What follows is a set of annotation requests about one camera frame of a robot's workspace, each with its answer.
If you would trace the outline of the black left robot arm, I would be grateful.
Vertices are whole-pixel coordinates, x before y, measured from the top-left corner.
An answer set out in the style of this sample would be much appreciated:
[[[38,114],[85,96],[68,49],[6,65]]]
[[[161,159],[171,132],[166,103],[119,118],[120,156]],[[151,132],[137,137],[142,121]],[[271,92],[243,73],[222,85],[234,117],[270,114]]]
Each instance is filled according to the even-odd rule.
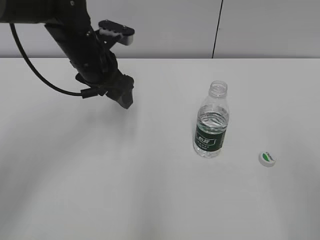
[[[107,96],[124,109],[133,104],[134,79],[121,73],[111,48],[129,46],[135,30],[108,19],[94,30],[85,0],[2,0],[0,22],[9,24],[23,59],[33,73],[51,89],[83,99]],[[16,24],[43,24],[77,70],[75,79],[86,85],[80,92],[61,89],[45,79],[28,58],[18,37]]]

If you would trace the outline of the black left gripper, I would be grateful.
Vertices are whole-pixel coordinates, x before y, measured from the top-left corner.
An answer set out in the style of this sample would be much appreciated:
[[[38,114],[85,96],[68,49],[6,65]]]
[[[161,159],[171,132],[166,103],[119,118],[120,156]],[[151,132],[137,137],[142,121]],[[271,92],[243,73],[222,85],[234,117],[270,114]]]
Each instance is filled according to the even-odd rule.
[[[118,69],[115,54],[102,51],[98,55],[89,55],[76,60],[75,69],[78,71],[75,79],[88,86],[80,91],[82,98],[107,96],[124,109],[133,104],[134,79],[122,74]]]

